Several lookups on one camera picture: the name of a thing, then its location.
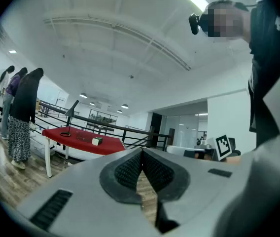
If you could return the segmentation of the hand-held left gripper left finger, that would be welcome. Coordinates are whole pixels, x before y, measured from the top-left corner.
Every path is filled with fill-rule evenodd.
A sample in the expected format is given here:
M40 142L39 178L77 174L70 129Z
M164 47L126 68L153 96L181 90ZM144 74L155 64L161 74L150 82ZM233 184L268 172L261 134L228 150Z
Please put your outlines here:
M31 192L17 211L31 219L61 190L71 197L47 232L59 237L158 237L159 231L145 218L139 204L115 201L101 187L99 175L110 162L131 150L83 161L68 167Z

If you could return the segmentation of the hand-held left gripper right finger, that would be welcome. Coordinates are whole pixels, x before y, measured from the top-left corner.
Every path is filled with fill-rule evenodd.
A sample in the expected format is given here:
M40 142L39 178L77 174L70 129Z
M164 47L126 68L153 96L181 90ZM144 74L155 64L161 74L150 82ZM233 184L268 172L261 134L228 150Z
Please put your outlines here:
M158 188L157 226L142 227L143 237L214 237L229 204L243 191L246 159L224 163L143 149L147 176L165 176Z

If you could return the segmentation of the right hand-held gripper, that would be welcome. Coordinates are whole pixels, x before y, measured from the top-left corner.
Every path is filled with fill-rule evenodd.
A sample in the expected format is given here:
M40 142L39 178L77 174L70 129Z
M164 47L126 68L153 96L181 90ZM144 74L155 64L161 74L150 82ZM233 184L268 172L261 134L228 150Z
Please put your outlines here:
M232 153L232 147L226 134L207 139L207 144L214 150L212 159L221 161Z

